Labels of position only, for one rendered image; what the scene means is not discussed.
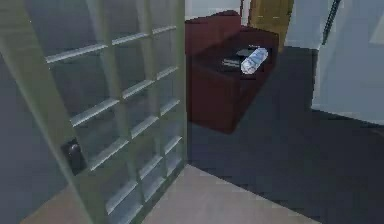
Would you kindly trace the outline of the clear plastic bottle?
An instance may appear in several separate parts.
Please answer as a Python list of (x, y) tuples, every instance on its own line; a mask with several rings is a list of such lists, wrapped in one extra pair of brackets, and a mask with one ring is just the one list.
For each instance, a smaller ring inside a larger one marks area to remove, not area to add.
[(259, 47), (254, 50), (246, 50), (244, 56), (245, 59), (241, 62), (241, 71), (245, 75), (252, 75), (268, 58), (268, 51)]

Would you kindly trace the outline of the black round door knob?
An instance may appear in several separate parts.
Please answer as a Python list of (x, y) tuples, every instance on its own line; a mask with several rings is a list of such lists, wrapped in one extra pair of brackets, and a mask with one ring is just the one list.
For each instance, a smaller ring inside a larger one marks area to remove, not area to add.
[(77, 139), (74, 138), (61, 146), (66, 161), (74, 176), (81, 173), (86, 167), (86, 161)]

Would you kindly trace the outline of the dark green slanted pole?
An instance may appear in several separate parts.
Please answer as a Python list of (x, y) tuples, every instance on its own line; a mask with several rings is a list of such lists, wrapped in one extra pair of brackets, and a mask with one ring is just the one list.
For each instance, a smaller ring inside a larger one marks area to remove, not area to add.
[(323, 29), (323, 33), (322, 33), (322, 42), (321, 42), (322, 45), (325, 45), (327, 43), (328, 36), (331, 32), (331, 28), (332, 28), (334, 19), (337, 15), (337, 11), (338, 11), (338, 8), (339, 8), (341, 1), (342, 0), (333, 0), (332, 1), (332, 5), (331, 5), (330, 11), (328, 13), (328, 17), (327, 17), (327, 20), (326, 20), (326, 23), (325, 23), (325, 26)]

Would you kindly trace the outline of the yellow wooden door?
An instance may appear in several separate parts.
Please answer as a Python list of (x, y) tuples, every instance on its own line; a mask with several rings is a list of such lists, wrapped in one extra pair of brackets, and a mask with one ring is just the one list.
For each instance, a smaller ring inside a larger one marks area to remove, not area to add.
[(282, 52), (293, 11), (294, 0), (251, 0), (249, 25), (276, 33)]

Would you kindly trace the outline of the pale green glass-paned door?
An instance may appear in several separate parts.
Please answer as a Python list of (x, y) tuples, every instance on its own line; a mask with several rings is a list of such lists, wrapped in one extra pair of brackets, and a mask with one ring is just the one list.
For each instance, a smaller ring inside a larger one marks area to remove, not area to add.
[(184, 168), (184, 31), (185, 0), (0, 0), (0, 54), (86, 224), (143, 224)]

